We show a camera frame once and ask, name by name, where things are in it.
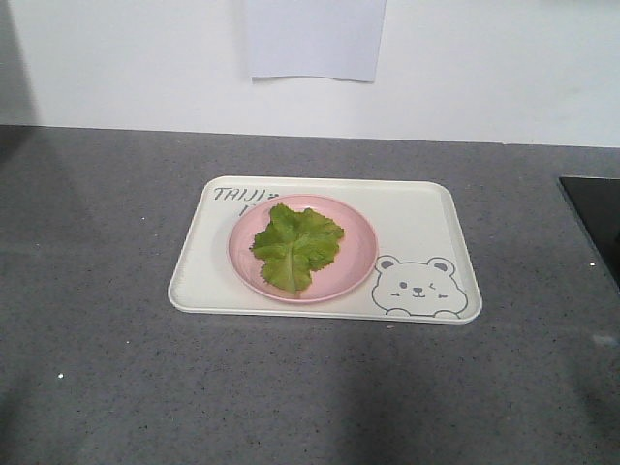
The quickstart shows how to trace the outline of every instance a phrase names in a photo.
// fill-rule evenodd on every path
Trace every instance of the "bear face drawing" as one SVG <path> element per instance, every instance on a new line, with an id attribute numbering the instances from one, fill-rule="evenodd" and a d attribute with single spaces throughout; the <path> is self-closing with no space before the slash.
<path id="1" fill-rule="evenodd" d="M 400 262 L 383 255 L 372 298 L 386 314 L 458 319 L 467 296 L 454 281 L 452 262 L 433 258 L 426 263 Z"/>

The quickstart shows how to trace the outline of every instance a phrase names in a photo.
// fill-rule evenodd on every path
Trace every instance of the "serving tray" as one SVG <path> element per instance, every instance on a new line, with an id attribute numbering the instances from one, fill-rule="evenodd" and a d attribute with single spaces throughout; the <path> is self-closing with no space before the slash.
<path id="1" fill-rule="evenodd" d="M 227 247 L 248 209 L 279 196 L 328 196 L 355 208 L 379 239 L 375 269 L 352 292 L 318 303 L 280 302 L 244 285 Z M 462 325 L 482 299 L 450 192 L 432 182 L 222 176 L 204 187 L 168 288 L 194 313 Z"/>

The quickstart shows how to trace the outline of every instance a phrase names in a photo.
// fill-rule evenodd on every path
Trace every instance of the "paper sheet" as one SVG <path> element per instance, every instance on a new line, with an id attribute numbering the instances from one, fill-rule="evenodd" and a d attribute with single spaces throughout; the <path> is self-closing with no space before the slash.
<path id="1" fill-rule="evenodd" d="M 386 0 L 246 0 L 253 78 L 374 81 Z"/>

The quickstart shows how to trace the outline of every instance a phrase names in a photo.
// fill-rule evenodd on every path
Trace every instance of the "lettuce leaf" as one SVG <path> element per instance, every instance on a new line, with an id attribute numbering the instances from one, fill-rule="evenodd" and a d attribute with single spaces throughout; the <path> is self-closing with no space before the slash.
<path id="1" fill-rule="evenodd" d="M 345 232 L 312 208 L 293 211 L 278 203 L 269 210 L 269 217 L 250 250 L 264 261 L 261 276 L 266 282 L 296 294 L 312 283 L 310 271 L 333 263 Z"/>

